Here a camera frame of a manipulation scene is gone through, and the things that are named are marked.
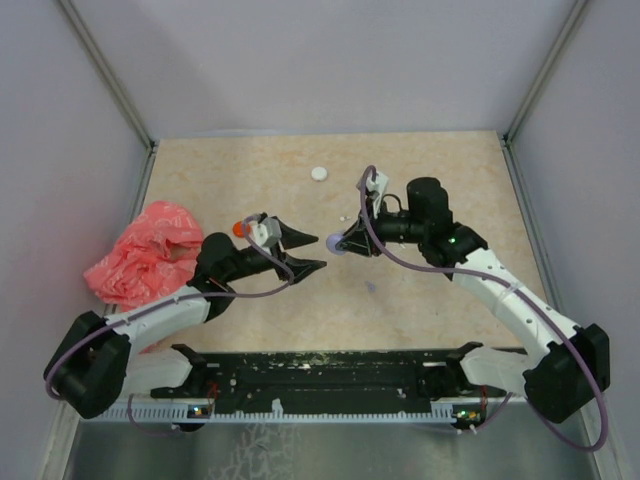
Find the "purple charging case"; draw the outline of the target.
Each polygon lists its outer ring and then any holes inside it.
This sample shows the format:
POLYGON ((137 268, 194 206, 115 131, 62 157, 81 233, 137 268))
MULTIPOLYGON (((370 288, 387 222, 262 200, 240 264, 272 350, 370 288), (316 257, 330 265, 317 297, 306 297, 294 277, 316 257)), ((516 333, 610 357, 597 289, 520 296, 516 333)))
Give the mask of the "purple charging case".
POLYGON ((342 239, 343 239, 342 233, 333 233, 326 238, 325 245, 330 253, 338 256, 345 254, 345 251, 339 247, 339 244, 342 241, 342 239))

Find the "orange charging case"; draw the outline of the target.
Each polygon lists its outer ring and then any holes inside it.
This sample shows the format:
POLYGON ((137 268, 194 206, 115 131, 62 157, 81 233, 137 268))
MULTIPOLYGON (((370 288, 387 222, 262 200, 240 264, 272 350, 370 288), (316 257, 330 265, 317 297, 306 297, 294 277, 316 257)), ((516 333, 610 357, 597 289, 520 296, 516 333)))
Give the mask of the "orange charging case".
POLYGON ((245 238, 247 235, 251 234, 251 223, 238 221, 232 227, 232 233, 235 237, 245 238))

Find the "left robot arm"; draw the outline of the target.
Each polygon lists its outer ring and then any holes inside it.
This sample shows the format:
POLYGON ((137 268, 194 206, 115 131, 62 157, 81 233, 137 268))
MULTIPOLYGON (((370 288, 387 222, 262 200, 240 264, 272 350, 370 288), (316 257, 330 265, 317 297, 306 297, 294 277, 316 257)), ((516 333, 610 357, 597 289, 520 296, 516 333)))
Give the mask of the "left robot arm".
POLYGON ((47 394, 67 402, 84 419, 130 395, 201 394, 208 384, 202 357, 183 345, 155 354, 145 349, 224 313, 239 296, 230 287, 233 281, 272 270, 289 287, 326 265, 289 255, 319 239, 275 216, 253 216, 241 226, 248 247, 237 248, 222 232, 208 235, 193 277, 176 292, 124 313, 79 315, 45 368, 47 394))

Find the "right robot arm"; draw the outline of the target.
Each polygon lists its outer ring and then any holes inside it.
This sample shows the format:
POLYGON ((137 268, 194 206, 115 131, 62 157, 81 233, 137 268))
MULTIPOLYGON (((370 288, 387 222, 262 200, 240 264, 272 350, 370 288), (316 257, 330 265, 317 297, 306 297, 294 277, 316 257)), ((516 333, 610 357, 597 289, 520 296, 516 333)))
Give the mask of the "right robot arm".
POLYGON ((479 386, 519 395, 547 421, 559 424, 590 401, 601 403, 610 385, 609 338, 596 324, 581 327, 533 294, 500 262, 473 229, 457 222, 447 191, 432 177, 406 186, 407 208, 386 206, 389 179, 365 172, 356 187, 357 221, 339 251, 389 256, 387 244, 412 244, 425 272, 444 274, 473 294, 522 344, 514 353, 470 343, 455 351, 448 387, 461 396, 479 386))

